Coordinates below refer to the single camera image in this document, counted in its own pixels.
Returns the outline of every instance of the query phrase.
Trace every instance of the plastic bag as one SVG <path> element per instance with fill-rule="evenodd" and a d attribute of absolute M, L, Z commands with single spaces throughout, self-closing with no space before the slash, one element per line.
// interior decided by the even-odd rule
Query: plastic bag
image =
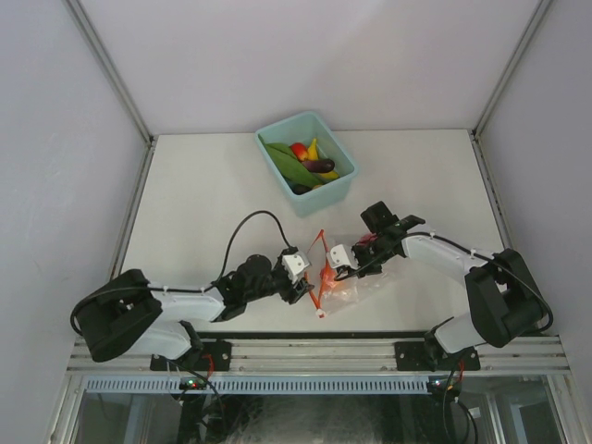
<path fill-rule="evenodd" d="M 337 271 L 329 266 L 327 253 L 335 245 L 340 243 L 353 245 L 371 241 L 373 237 L 374 235 L 366 235 L 361 239 L 354 236 L 330 238 L 323 229 L 320 230 L 307 252 L 311 262 L 311 271 L 306 273 L 306 279 L 314 285 L 314 289 L 309 292 L 309 295 L 319 318 L 324 318 L 362 302 L 380 289 L 389 279 L 389 273 L 385 272 L 381 275 L 361 279 L 351 277 L 336 281 Z"/>

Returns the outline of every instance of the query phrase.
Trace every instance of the ventilation grille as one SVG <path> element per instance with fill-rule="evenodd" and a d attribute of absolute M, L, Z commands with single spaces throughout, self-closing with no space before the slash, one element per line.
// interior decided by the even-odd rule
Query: ventilation grille
<path fill-rule="evenodd" d="M 101 393 L 180 393 L 178 376 L 88 376 L 86 389 Z M 425 394 L 427 376 L 214 376 L 220 394 Z M 188 393 L 212 393 L 211 389 Z"/>
<path fill-rule="evenodd" d="M 339 394 L 339 393 L 426 393 L 427 378 L 391 377 L 279 377 L 222 379 L 220 393 L 235 394 Z"/>
<path fill-rule="evenodd" d="M 169 393 L 179 391 L 178 376 L 89 376 L 90 393 Z"/>

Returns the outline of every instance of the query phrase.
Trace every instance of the eggplant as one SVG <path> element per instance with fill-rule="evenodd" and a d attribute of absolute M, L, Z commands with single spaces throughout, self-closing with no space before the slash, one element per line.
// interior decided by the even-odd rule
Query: eggplant
<path fill-rule="evenodd" d="M 307 187 L 306 185 L 301 185 L 300 183 L 295 183 L 294 185 L 290 185 L 292 192 L 294 194 L 305 194 L 306 192 L 310 191 L 311 188 Z"/>
<path fill-rule="evenodd" d="M 302 164 L 311 173 L 328 173 L 335 168 L 335 162 L 331 159 L 305 160 Z"/>

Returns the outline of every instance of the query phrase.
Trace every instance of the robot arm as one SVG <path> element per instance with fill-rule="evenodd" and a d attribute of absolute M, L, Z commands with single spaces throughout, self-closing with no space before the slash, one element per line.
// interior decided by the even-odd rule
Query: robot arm
<path fill-rule="evenodd" d="M 124 353 L 178 359 L 203 348 L 191 321 L 228 321 L 244 313 L 248 302 L 276 293 L 296 303 L 312 288 L 304 278 L 309 266 L 295 247 L 282 251 L 274 266 L 254 254 L 206 289 L 170 288 L 132 269 L 80 301 L 70 323 L 96 362 Z"/>
<path fill-rule="evenodd" d="M 417 216 L 398 219 L 382 202 L 364 211 L 362 219 L 373 237 L 352 247 L 337 245 L 327 254 L 333 268 L 341 275 L 347 272 L 337 279 L 381 273 L 382 264 L 399 255 L 433 266 L 467 291 L 470 312 L 448 319 L 426 334 L 432 361 L 444 353 L 483 343 L 501 348 L 549 313 L 516 251 L 506 249 L 485 257 L 437 236 Z"/>

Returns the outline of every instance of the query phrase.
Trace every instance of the white wall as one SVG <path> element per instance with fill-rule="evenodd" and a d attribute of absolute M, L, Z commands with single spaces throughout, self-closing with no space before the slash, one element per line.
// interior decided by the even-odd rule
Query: white wall
<path fill-rule="evenodd" d="M 592 2 L 555 2 L 484 136 L 512 239 L 592 407 Z"/>
<path fill-rule="evenodd" d="M 82 0 L 155 134 L 473 128 L 537 0 Z"/>
<path fill-rule="evenodd" d="M 107 279 L 142 141 L 59 1 L 0 15 L 0 441 L 43 439 L 74 333 Z"/>

